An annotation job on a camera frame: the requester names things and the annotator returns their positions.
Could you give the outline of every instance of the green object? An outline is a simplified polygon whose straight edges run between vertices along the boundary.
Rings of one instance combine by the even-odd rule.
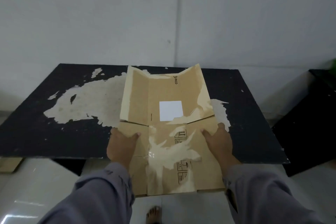
[[[336,59],[333,60],[333,64],[331,65],[331,69],[329,70],[329,72],[336,77]]]

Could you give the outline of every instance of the white label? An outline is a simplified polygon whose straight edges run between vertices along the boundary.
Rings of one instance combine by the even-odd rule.
[[[160,121],[171,121],[182,116],[182,101],[160,101]]]

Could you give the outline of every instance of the peeling table surface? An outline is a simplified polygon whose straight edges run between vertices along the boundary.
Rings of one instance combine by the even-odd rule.
[[[137,66],[151,74],[185,68]],[[106,158],[117,126],[127,66],[59,64],[0,126],[0,156]],[[246,163],[288,163],[239,70],[202,69],[233,154]]]

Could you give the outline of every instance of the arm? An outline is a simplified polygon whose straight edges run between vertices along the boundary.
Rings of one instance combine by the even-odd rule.
[[[304,208],[288,186],[274,173],[242,165],[232,155],[232,140],[223,123],[210,135],[201,130],[221,166],[226,196],[236,224],[322,223]]]
[[[111,130],[104,170],[80,178],[73,192],[51,209],[40,224],[129,223],[134,195],[128,174],[138,134],[128,138]]]

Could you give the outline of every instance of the person's left hand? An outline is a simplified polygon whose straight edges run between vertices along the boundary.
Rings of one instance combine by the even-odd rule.
[[[137,139],[141,133],[135,133],[131,137],[126,137],[117,128],[111,129],[111,137],[107,145],[107,157],[112,162],[122,164],[127,170],[134,154]]]

